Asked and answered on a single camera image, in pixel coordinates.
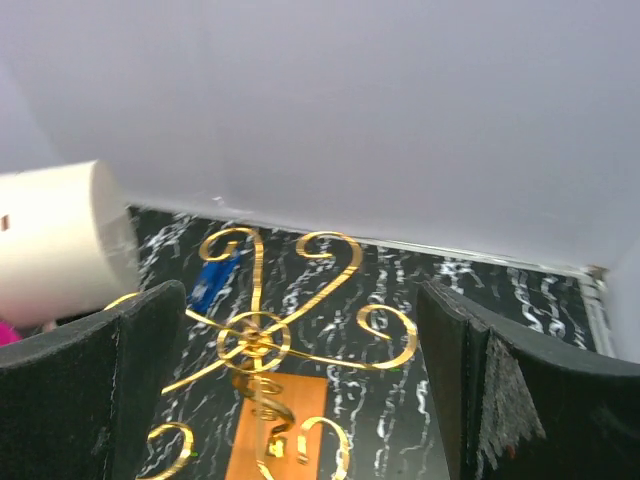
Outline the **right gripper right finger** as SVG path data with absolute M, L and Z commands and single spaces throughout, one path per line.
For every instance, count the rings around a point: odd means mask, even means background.
M 635 479 L 639 367 L 504 318 L 435 280 L 418 336 L 453 479 Z

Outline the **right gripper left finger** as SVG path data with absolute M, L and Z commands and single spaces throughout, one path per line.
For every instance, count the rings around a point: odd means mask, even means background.
M 170 280 L 2 347 L 2 478 L 135 478 L 185 307 Z

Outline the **pink wine glass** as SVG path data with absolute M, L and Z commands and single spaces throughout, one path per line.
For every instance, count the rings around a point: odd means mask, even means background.
M 10 345 L 22 340 L 19 333 L 10 325 L 0 322 L 0 346 Z

